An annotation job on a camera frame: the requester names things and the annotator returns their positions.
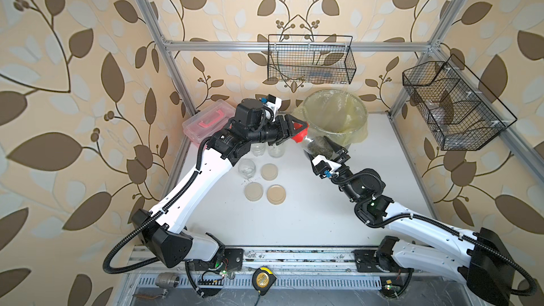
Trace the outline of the red jar lid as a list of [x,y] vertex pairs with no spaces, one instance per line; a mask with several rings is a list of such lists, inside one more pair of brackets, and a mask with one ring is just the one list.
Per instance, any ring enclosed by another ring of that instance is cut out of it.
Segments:
[[304,140],[304,138],[307,136],[307,133],[308,133],[307,123],[294,122],[293,127],[294,127],[294,133],[295,134],[292,137],[292,139],[296,143],[301,143]]

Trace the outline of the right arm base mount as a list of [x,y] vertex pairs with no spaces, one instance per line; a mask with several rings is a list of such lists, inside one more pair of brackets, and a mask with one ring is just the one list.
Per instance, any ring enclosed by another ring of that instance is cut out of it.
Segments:
[[376,249],[356,249],[352,252],[359,273],[409,273],[412,269],[400,266],[392,257],[398,237],[386,236]]

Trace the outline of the ribbed glass jar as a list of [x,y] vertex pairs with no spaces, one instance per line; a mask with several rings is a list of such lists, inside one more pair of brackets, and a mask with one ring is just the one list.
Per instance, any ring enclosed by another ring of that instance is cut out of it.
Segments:
[[249,180],[256,174],[256,164],[252,160],[239,160],[237,167],[239,175],[244,179]]

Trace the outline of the tan short jar lid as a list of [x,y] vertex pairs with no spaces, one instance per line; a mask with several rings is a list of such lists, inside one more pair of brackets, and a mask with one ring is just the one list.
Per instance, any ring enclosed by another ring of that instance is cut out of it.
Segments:
[[270,186],[266,192],[267,200],[273,205],[280,205],[286,200],[286,190],[280,185]]

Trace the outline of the red lid tea jar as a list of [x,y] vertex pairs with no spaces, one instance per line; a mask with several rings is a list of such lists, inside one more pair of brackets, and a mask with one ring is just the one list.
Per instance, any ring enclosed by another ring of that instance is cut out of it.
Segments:
[[332,160],[336,156],[333,141],[313,129],[307,130],[307,134],[304,136],[301,146],[303,147],[303,150],[312,157],[322,155],[327,159]]

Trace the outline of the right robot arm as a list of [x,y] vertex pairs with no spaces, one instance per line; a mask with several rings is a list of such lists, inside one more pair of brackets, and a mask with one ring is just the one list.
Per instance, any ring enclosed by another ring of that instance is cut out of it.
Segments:
[[464,284],[491,305],[508,305],[511,296],[532,297],[538,282],[514,261],[499,235],[456,228],[406,208],[384,194],[386,184],[373,169],[350,170],[345,147],[328,137],[298,141],[317,177],[336,185],[354,204],[368,228],[392,230],[418,240],[412,244],[386,236],[375,252],[384,271],[421,270]]

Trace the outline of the cream tall jar lid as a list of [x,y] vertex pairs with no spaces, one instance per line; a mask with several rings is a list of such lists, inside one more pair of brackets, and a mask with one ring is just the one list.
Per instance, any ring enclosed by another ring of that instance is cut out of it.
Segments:
[[245,186],[244,195],[248,201],[257,202],[263,196],[263,186],[257,182],[249,183]]

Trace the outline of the beige lid short jar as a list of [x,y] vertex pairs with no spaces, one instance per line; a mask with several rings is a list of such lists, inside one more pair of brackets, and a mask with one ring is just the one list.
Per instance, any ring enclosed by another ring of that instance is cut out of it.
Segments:
[[251,153],[255,157],[260,157],[266,153],[266,148],[267,148],[266,143],[254,143],[251,145]]

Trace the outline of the beige lid tall jar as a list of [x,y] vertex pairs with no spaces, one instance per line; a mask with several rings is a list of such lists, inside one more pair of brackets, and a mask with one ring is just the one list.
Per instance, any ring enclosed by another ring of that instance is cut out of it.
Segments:
[[279,145],[272,144],[268,146],[268,153],[270,157],[281,158],[286,153],[286,143]]

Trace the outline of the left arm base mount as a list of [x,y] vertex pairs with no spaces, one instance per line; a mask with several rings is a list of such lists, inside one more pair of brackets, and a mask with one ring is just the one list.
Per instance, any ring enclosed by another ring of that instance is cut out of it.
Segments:
[[244,250],[237,247],[220,248],[209,261],[190,260],[189,268],[194,271],[240,271],[244,260]]

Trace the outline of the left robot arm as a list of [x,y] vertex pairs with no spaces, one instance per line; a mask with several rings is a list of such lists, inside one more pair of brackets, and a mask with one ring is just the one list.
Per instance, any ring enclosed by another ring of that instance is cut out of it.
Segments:
[[[231,170],[253,144],[281,145],[286,140],[302,140],[307,122],[290,114],[280,114],[280,99],[244,99],[226,124],[199,144],[194,168],[174,189],[149,211],[133,215],[135,229],[106,255],[103,271],[122,274],[161,262],[173,268],[181,262],[219,259],[222,242],[210,234],[185,230],[197,205],[211,188]],[[113,267],[113,258],[132,239],[140,238],[154,257],[130,266]]]

